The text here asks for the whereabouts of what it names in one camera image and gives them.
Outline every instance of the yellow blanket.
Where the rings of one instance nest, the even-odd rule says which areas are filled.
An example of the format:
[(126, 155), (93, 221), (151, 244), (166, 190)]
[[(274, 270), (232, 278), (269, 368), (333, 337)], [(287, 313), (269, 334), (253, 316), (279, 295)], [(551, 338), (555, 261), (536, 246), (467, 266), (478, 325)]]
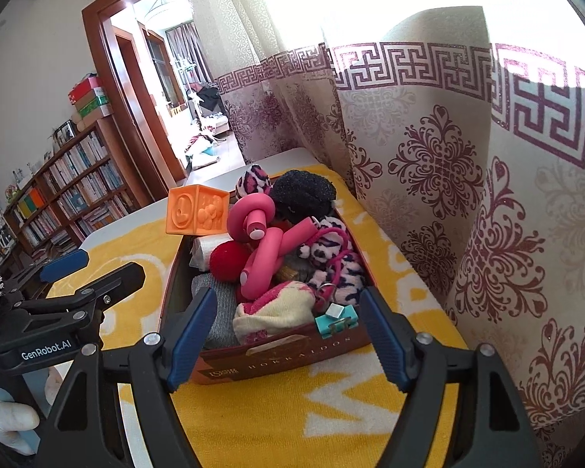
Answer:
[[(465, 347), (462, 338), (399, 249), (325, 166), (306, 167), (325, 176), (337, 190), (337, 209), (394, 311), (406, 314), (417, 331), (444, 344)], [(89, 251), (89, 266), (52, 289), (74, 289), (125, 262), (141, 264), (145, 286), (107, 312), (102, 328), (106, 348), (133, 344), (155, 331), (168, 270), (180, 236), (165, 234), (165, 220), (148, 223)], [(121, 389), (131, 440), (135, 428), (129, 387)], [(457, 389), (444, 396), (428, 467), (440, 468), (450, 438)], [(204, 467), (375, 466), (404, 403), (389, 384), (372, 347), (312, 366), (235, 383), (187, 383), (173, 394), (182, 425)], [(142, 445), (130, 442), (136, 466)]]

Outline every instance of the sheer curtain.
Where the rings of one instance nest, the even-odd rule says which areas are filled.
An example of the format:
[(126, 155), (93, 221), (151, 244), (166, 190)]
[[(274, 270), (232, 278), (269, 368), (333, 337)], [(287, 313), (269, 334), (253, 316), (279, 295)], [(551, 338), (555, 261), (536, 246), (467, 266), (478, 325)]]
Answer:
[(305, 146), (345, 178), (466, 342), (499, 348), (558, 463), (558, 422), (585, 409), (585, 28), (569, 3), (191, 1), (246, 161)]
[[(182, 60), (195, 64), (195, 74), (201, 82), (212, 82), (212, 75), (201, 46), (200, 34), (193, 21), (167, 30), (167, 40), (171, 47), (174, 59), (181, 65)], [(191, 81), (182, 68), (178, 68), (182, 83), (187, 86)]]

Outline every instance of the teal binder clip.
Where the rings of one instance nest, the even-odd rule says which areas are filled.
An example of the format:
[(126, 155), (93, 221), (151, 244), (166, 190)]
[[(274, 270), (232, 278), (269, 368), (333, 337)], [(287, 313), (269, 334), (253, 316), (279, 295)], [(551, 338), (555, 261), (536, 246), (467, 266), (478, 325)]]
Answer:
[(341, 333), (345, 329), (357, 327), (357, 313), (356, 309), (351, 305), (341, 306), (332, 303), (329, 305), (325, 315), (315, 318), (314, 321), (319, 333), (321, 333), (323, 339), (326, 339), (336, 333)]

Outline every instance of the floor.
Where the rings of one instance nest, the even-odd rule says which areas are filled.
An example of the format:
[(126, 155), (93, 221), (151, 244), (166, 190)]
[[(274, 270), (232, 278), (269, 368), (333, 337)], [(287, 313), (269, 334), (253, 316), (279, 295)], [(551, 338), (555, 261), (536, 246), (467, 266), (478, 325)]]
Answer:
[[(171, 119), (172, 124), (167, 125), (167, 137), (172, 145), (173, 152), (178, 157), (182, 165), (186, 167), (186, 155), (184, 150), (188, 146), (192, 136), (199, 133), (197, 123), (192, 121), (189, 110), (183, 110)], [(201, 169), (191, 171), (188, 179), (178, 181), (178, 186), (183, 184), (204, 183), (209, 179), (216, 178), (226, 172), (229, 172), (245, 165), (241, 150), (236, 142), (233, 132), (227, 131), (216, 136), (217, 139), (223, 139), (223, 142), (217, 143), (214, 148), (215, 155), (219, 161), (212, 165), (207, 165)]]
[(188, 109), (171, 118), (167, 124), (167, 138), (172, 145), (173, 153), (178, 157), (182, 165), (186, 167), (184, 150), (188, 146), (190, 138), (199, 133), (197, 123), (193, 123), (191, 112)]
[(218, 143), (214, 149), (219, 161), (191, 171), (184, 184), (203, 184), (209, 179), (216, 178), (245, 165), (245, 160), (236, 142), (236, 136), (232, 131), (220, 133), (216, 137), (217, 139), (223, 139), (223, 142)]

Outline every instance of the person's hand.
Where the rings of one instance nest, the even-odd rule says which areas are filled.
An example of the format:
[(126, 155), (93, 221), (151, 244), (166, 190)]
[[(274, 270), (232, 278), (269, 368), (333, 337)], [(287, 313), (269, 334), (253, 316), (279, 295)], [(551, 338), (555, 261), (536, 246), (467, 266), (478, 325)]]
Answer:
[[(55, 367), (48, 368), (48, 380), (45, 381), (45, 398), (52, 405), (63, 378)], [(29, 431), (39, 425), (39, 416), (30, 406), (22, 403), (0, 401), (0, 443), (23, 454), (32, 456), (35, 452), (25, 442), (19, 431)]]

